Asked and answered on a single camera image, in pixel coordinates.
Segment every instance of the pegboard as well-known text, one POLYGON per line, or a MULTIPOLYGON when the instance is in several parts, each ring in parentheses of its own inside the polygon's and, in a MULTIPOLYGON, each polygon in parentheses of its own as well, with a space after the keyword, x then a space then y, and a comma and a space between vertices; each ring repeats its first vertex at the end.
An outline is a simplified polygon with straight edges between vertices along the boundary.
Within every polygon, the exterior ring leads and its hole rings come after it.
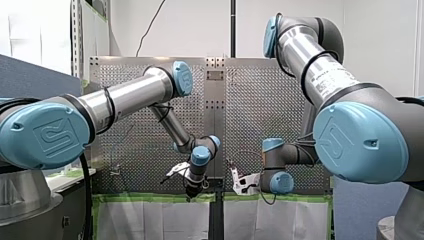
MULTIPOLYGON (((171 104, 189 133, 196 137, 216 134, 222 139, 222 154, 209 168, 218 169, 219 164, 222 171, 215 173, 223 175, 226 189, 231 190, 231 174, 225 159, 231 158, 242 173, 259 172, 259 156, 239 151, 260 154, 262 140, 268 137, 294 141, 300 132, 304 98, 298 82, 284 75, 273 60, 219 58, 218 65, 217 59, 98 57, 90 63, 90 74, 93 84, 105 87, 141 76, 149 65, 186 61, 194 75, 193 94, 171 100, 171 104), (210 77, 214 74, 222 74, 223 78, 210 77)), ((172 150, 171 138, 147 108, 100 136, 99 152, 103 167, 93 180, 96 193, 184 190, 179 177, 159 184, 166 172, 188 155, 172 150), (111 175, 110 166, 116 163, 121 174, 111 175)), ((288 171, 295 178, 296 193, 323 194, 329 190, 329 175, 322 165, 288 166, 288 171)))
MULTIPOLYGON (((299 137, 304 97, 300 84, 284 74, 276 61, 265 59, 226 60, 226 111, 224 158, 230 159, 239 174, 261 171, 262 140, 281 137, 294 142, 299 137)), ((313 168, 287 165, 295 180, 295 192, 329 192, 329 174, 320 164, 313 168)), ((226 189, 232 189, 226 167, 226 189)))
MULTIPOLYGON (((91 79, 100 87, 112 86, 142 76, 145 68, 150 65, 174 60, 97 57, 90 63, 91 79)), ((186 61, 191 67, 194 77, 193 92, 189 97, 176 98, 170 103, 186 130, 201 137, 204 136, 205 60, 178 60, 186 61)), ((186 161, 188 155, 178 154, 173 150, 171 137, 150 109, 144 108, 115 123, 99 139, 102 168, 93 179, 96 193, 183 192, 182 181, 177 180, 177 177, 160 184, 165 174, 177 163, 186 161)))

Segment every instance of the cable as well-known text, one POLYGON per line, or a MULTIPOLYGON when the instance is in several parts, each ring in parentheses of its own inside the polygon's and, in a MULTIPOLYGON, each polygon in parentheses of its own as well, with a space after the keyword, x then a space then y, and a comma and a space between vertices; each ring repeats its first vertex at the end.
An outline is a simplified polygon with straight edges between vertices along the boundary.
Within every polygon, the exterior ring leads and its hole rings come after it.
POLYGON ((82 167, 82 173, 84 175, 84 183, 85 183, 85 222, 83 227, 83 239, 89 240, 91 239, 91 180, 90 180, 90 171, 88 169, 87 159, 85 158, 85 154, 82 153, 80 156, 80 162, 82 167))
POLYGON ((150 28, 152 27, 153 22, 155 21, 156 17, 158 16, 158 14, 159 14, 159 12, 160 12, 160 9, 162 8, 162 6, 163 6, 163 4, 164 4, 164 3, 165 3, 165 0, 163 0, 163 1, 161 2, 161 4, 159 5, 159 8, 158 8, 158 10, 156 11, 155 15, 153 16, 152 21, 150 21, 150 24, 149 24, 149 27, 147 28, 146 33, 144 33, 144 35, 141 37, 141 39, 140 39, 140 45, 138 46, 137 53, 135 54, 135 56, 136 56, 136 57, 138 57, 138 53, 139 53, 139 52, 140 52, 140 50, 141 50, 141 45, 143 44, 143 40, 144 40, 144 38, 147 36, 147 34, 149 33, 150 28))
POLYGON ((296 140, 299 141, 301 139, 305 139, 305 138, 311 137, 313 134, 314 134, 313 132, 310 132, 308 134, 305 134, 303 136, 298 137, 296 140))
POLYGON ((168 102, 168 106, 166 106, 166 105, 161 105, 161 104, 158 104, 158 103, 155 103, 155 104, 153 104, 152 105, 152 107, 155 107, 155 108, 162 108, 162 109, 166 109, 166 113, 165 113, 165 115, 163 115, 160 119, 159 119, 159 121, 158 121, 158 123, 161 123, 166 117, 168 117, 168 114, 169 114, 169 112, 171 111, 171 110, 174 110, 174 107, 172 107, 171 106, 171 104, 168 102))
POLYGON ((283 67, 283 64, 281 64, 281 60, 280 60, 280 49, 279 49, 279 47, 280 47, 280 44, 279 44, 279 42, 278 42, 278 31, 279 31, 279 22, 280 22, 280 18, 282 17, 283 15, 281 14, 281 13, 277 13, 277 15, 275 16, 275 58, 277 59, 277 63, 278 63, 278 66, 280 66, 280 68, 281 68, 281 70, 286 74, 286 75, 288 75, 289 77, 292 77, 292 78, 296 78, 292 73, 289 73, 284 67, 283 67))
MULTIPOLYGON (((263 173, 263 171, 261 171, 261 173, 260 173, 261 175, 259 176, 259 185, 262 185, 262 173, 263 173)), ((264 202, 268 205, 274 205, 275 200, 277 199, 277 194, 274 194, 274 198, 272 199, 272 202, 268 202, 268 200, 266 200, 260 186, 259 186, 259 194, 261 195, 262 200, 264 200, 264 202)))
POLYGON ((118 173, 113 172, 113 169, 114 169, 113 168, 114 167, 113 166, 113 153, 115 152, 116 147, 118 147, 119 145, 121 145, 122 143, 124 143, 124 141, 127 139, 127 137, 130 135, 131 131, 133 130, 134 126, 135 126, 135 124, 132 124, 128 128, 128 130, 125 132, 124 136, 118 142, 116 142, 115 144, 113 144, 113 146, 112 146, 112 148, 110 150, 109 168, 110 168, 110 174, 112 175, 112 177, 111 177, 112 183, 109 185, 109 188, 114 193, 115 193, 115 191, 112 189, 112 187, 115 186, 115 184, 114 184, 115 183, 114 176, 116 176, 116 175, 119 175, 121 177, 122 183, 124 184, 124 188, 125 188, 124 190, 125 191, 128 191, 128 186, 127 186, 127 184, 125 182, 124 176, 122 176, 122 174, 121 174, 121 168, 119 166, 119 163, 118 163, 118 171, 119 172, 118 173))
MULTIPOLYGON (((254 152, 254 151, 249 151, 249 150, 240 150, 235 152, 234 154, 238 154, 238 153, 251 153, 251 154, 255 154, 257 155, 259 158, 262 159, 262 155, 260 153, 254 152)), ((261 185, 262 185, 262 174, 264 173, 264 166, 262 165, 261 167, 261 172, 259 173, 259 193, 262 197, 262 200, 264 200, 264 202, 268 205, 273 205, 275 203, 275 200, 277 199, 277 194, 274 194, 274 199, 272 200, 272 202, 268 202, 268 200, 266 200, 264 194, 262 193, 262 189, 261 189, 261 185)))

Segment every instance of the white wall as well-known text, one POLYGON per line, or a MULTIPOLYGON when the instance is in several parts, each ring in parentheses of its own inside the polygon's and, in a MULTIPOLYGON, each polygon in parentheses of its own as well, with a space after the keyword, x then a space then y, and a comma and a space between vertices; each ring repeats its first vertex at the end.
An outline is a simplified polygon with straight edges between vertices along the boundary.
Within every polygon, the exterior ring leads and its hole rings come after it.
MULTIPOLYGON (((134 56, 161 0, 111 0, 111 54, 134 56)), ((263 57, 268 19, 278 11, 343 25, 342 0, 237 1, 237 57, 263 57)), ((230 55, 230 0, 166 1, 140 56, 230 55)))
POLYGON ((358 80, 414 95, 419 1, 344 1, 345 66, 358 80))
MULTIPOLYGON (((111 54, 135 56, 162 0, 111 0, 111 54)), ((166 1, 140 56, 222 56, 229 53, 228 0, 166 1)))
POLYGON ((343 31, 342 0, 242 0, 237 1, 237 57, 262 58, 268 20, 284 16, 324 17, 343 31))

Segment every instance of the wire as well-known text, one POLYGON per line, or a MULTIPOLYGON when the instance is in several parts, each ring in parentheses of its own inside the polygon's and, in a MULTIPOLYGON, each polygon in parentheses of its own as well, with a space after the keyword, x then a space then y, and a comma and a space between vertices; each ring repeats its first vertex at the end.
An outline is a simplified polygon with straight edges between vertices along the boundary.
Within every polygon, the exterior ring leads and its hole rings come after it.
MULTIPOLYGON (((238 153, 251 153, 251 154, 255 154, 255 155, 257 155, 259 158, 261 158, 262 159, 262 155, 260 154, 260 153, 257 153, 257 152, 255 152, 255 151, 249 151, 249 150, 240 150, 240 151, 237 151, 237 152, 235 152, 234 154, 238 154, 238 153)), ((227 161, 228 161, 228 163, 230 163, 231 162, 231 160, 230 160, 230 158, 228 157, 227 158, 227 161)), ((262 189, 261 189, 261 185, 262 185, 262 174, 264 173, 264 166, 262 165, 262 167, 261 167, 261 172, 259 173, 259 194, 261 195, 261 197, 262 197, 262 200, 264 200, 264 202, 266 203, 266 204, 268 204, 268 205, 273 205, 274 203, 275 203, 275 200, 277 199, 277 194, 274 194, 274 198, 273 198, 273 200, 272 200, 272 202, 268 202, 268 200, 266 200, 266 198, 265 198, 265 196, 264 196, 264 194, 263 194, 263 192, 262 192, 262 189)))
MULTIPOLYGON (((259 185, 262 185, 262 173, 263 173, 263 171, 261 171, 261 173, 260 173, 261 175, 259 176, 259 185)), ((274 205, 275 200, 277 199, 277 194, 274 194, 274 198, 272 199, 272 202, 268 202, 268 200, 266 200, 260 186, 259 186, 259 194, 261 195, 262 200, 264 200, 264 202, 268 205, 274 205)))
POLYGON ((134 128, 135 124, 131 125, 128 130, 125 132, 125 135, 121 138, 121 140, 119 140, 118 142, 116 142, 115 144, 113 144, 112 148, 110 149, 110 167, 112 167, 113 165, 113 152, 115 151, 116 147, 121 145, 122 143, 124 143, 125 139, 130 135, 130 132, 132 131, 132 129, 134 128))
POLYGON ((91 239, 91 180, 90 180, 90 171, 88 169, 87 159, 85 158, 85 154, 82 153, 80 156, 80 162, 82 167, 82 172, 84 175, 84 183, 85 183, 85 222, 83 229, 83 239, 89 240, 91 239))
POLYGON ((161 105, 161 104, 158 104, 158 103, 155 103, 155 104, 153 104, 152 105, 152 107, 155 107, 155 108, 162 108, 162 109, 166 109, 166 113, 165 113, 165 115, 163 115, 160 119, 159 119, 159 121, 158 121, 158 123, 161 123, 166 117, 168 117, 168 114, 169 114, 169 112, 171 111, 171 110, 174 110, 174 107, 172 107, 171 106, 171 104, 168 102, 168 106, 166 106, 166 105, 161 105))
POLYGON ((141 45, 143 44, 143 40, 144 40, 144 38, 147 36, 147 34, 149 33, 150 28, 152 27, 153 22, 155 21, 156 17, 158 16, 158 14, 159 14, 159 12, 160 12, 160 9, 162 8, 162 6, 163 6, 163 4, 164 4, 164 3, 165 3, 165 0, 163 0, 163 1, 161 2, 161 4, 159 5, 159 8, 158 8, 158 10, 156 11, 155 15, 153 16, 152 21, 150 21, 150 24, 149 24, 149 27, 147 28, 146 33, 144 33, 144 35, 141 37, 141 39, 140 39, 140 45, 138 46, 137 53, 135 54, 135 56, 136 56, 136 57, 138 57, 138 53, 139 53, 139 52, 140 52, 140 50, 141 50, 141 45))
POLYGON ((115 193, 115 191, 113 190, 113 187, 115 186, 115 177, 116 175, 119 175, 121 177, 122 183, 124 184, 124 190, 128 191, 128 186, 126 184, 126 181, 124 179, 124 176, 122 176, 121 172, 120 172, 120 166, 119 164, 118 166, 118 171, 119 173, 114 172, 114 166, 113 166, 113 153, 115 152, 116 148, 121 145, 122 143, 124 143, 124 141, 127 139, 127 137, 130 135, 131 131, 133 130, 135 124, 132 124, 128 130, 125 132, 124 136, 115 144, 113 144, 111 150, 110 150, 110 159, 109 159, 109 168, 110 168, 110 174, 112 175, 111 181, 112 183, 109 185, 109 190, 111 190, 113 193, 115 193))
POLYGON ((299 141, 299 140, 302 140, 302 139, 305 139, 305 138, 311 137, 313 134, 314 134, 313 132, 310 132, 310 133, 308 133, 308 134, 305 134, 305 135, 303 135, 303 136, 298 137, 296 140, 297 140, 297 141, 299 141))

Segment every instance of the metal frame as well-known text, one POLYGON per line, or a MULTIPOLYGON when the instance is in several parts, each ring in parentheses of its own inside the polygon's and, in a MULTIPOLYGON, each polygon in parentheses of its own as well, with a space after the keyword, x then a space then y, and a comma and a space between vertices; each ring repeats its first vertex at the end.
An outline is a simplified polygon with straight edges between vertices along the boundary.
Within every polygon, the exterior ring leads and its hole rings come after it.
POLYGON ((72 31, 72 76, 82 79, 84 69, 82 7, 81 0, 72 0, 71 4, 72 31))

